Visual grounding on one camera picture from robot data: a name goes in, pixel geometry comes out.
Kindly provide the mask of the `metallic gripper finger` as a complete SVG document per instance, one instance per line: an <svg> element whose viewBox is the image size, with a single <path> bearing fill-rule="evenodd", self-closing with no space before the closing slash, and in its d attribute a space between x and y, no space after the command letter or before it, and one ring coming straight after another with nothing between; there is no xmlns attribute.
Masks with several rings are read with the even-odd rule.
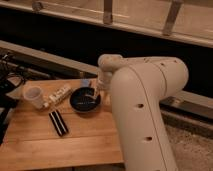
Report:
<svg viewBox="0 0 213 171"><path fill-rule="evenodd" d="M96 100L99 95L100 95L100 90L98 88L94 89L94 94L92 98Z"/></svg>

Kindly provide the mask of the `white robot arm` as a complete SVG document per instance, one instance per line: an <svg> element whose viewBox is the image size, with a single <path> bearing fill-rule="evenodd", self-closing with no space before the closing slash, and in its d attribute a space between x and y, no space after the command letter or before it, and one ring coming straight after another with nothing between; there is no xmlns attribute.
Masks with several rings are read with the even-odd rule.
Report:
<svg viewBox="0 0 213 171"><path fill-rule="evenodd" d="M160 111L160 101L181 91L189 77L176 57L98 59L97 89L110 94L126 171L179 171Z"/></svg>

